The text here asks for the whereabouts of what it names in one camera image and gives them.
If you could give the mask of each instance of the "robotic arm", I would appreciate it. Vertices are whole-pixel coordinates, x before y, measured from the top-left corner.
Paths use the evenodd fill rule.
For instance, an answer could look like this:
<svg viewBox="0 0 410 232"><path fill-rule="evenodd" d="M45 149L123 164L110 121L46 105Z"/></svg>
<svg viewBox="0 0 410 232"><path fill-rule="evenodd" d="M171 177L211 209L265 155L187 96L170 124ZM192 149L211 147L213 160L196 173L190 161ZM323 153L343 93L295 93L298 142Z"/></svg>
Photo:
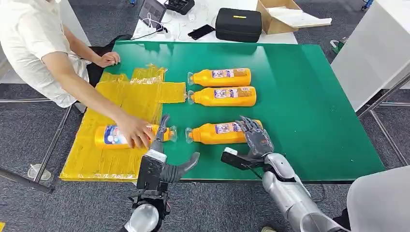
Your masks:
<svg viewBox="0 0 410 232"><path fill-rule="evenodd" d="M121 232L158 231L163 219L170 213L168 184L179 181L198 163L199 152L193 153L189 161L179 166L166 163L167 156L162 143L168 120L169 115L162 116L156 139L152 141L150 150L142 156L138 190L129 198L134 211Z"/></svg>
<svg viewBox="0 0 410 232"><path fill-rule="evenodd" d="M239 154L227 147L221 161L241 170L263 167L264 189L296 232L348 232L317 207L287 159L274 153L266 130L249 118L241 118L236 123L245 133L250 152Z"/></svg>

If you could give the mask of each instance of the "gray carpet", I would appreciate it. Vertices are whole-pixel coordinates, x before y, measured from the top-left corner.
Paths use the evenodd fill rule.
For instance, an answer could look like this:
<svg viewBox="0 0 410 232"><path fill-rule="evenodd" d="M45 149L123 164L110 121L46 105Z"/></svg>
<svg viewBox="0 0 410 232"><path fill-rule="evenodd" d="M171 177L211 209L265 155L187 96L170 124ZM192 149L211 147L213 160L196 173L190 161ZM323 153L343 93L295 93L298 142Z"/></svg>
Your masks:
<svg viewBox="0 0 410 232"><path fill-rule="evenodd" d="M118 34L132 33L138 6L127 1L70 0L92 45L104 45ZM301 44L320 44L332 60L330 39L348 36L363 16L358 0L300 0L302 9L319 17L333 18L333 25L302 29L296 38ZM40 96L27 85L0 85L0 98ZM410 92L395 97L410 101ZM399 148L410 149L410 111L377 110ZM0 166L26 175L30 163L41 162L63 110L53 103L0 105ZM47 167L56 187L53 194L43 194L9 180L0 180L0 221L5 232L115 232L130 216L127 196L135 190L129 183L63 182L57 178L79 127L81 115L73 111ZM386 168L399 167L391 147L370 116L362 119L373 145ZM318 203L328 216L338 216L346 207L349 185L325 185L325 199ZM307 185L314 199L322 198L320 185ZM291 228L260 184L178 183L170 186L172 213L166 218L164 232L257 232L270 225L279 232Z"/></svg>

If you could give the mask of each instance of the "black zipper case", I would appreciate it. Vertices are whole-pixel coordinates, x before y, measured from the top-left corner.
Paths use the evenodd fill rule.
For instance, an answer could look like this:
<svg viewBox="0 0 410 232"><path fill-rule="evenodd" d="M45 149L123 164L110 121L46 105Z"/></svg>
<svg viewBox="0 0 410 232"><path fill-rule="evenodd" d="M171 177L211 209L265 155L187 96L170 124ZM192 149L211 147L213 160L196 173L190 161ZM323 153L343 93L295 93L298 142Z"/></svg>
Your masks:
<svg viewBox="0 0 410 232"><path fill-rule="evenodd" d="M258 11L220 8L215 30L220 40L256 43L262 33L262 16Z"/></svg>

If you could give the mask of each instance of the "green table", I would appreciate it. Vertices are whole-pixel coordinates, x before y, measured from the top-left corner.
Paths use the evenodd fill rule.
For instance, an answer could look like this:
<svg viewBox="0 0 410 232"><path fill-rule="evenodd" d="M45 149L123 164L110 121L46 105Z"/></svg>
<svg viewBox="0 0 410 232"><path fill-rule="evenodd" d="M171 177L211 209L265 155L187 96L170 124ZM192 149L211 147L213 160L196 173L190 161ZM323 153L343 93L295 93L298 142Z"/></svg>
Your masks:
<svg viewBox="0 0 410 232"><path fill-rule="evenodd" d="M239 115L262 121L275 145L305 182L349 182L384 170L373 145L352 110L318 45L252 43L170 43L120 41L114 51L121 64L112 74L155 64L168 68L167 82L186 82L187 72L203 69L250 68L257 91L254 107L205 107L165 104L169 125L178 128L178 141L165 143L170 164L180 164L200 151L198 165L184 178L206 181L256 180L220 161L230 146L247 152L246 144L187 144L184 130L204 123L232 122ZM187 86L198 91L202 86Z"/></svg>

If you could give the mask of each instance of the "orange bottle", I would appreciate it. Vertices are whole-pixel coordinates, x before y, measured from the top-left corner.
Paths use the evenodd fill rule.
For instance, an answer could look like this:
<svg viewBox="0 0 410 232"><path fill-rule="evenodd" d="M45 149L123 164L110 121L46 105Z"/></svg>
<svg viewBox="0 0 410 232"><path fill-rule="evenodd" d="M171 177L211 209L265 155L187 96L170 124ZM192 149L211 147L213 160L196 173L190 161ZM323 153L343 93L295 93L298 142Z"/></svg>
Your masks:
<svg viewBox="0 0 410 232"><path fill-rule="evenodd" d="M152 132L157 134L158 125L149 125L147 126ZM164 141L173 141L175 142L177 139L176 134L176 127L172 126L167 128L167 131L164 134ZM121 131L118 129L116 125L108 125L108 126L100 126L95 131L95 145L98 148L106 148L106 149L122 149L122 148L130 148L127 144L127 140L125 139L124 135L122 135Z"/></svg>
<svg viewBox="0 0 410 232"><path fill-rule="evenodd" d="M205 106L253 106L256 103L256 90L252 86L204 88L198 92L190 90L188 103Z"/></svg>
<svg viewBox="0 0 410 232"><path fill-rule="evenodd" d="M188 73L188 85L198 84L204 87L232 87L250 85L250 69L202 70Z"/></svg>
<svg viewBox="0 0 410 232"><path fill-rule="evenodd" d="M210 124L191 129L185 129L187 143L201 142L203 144L237 144L246 143L245 134L236 122Z"/></svg>

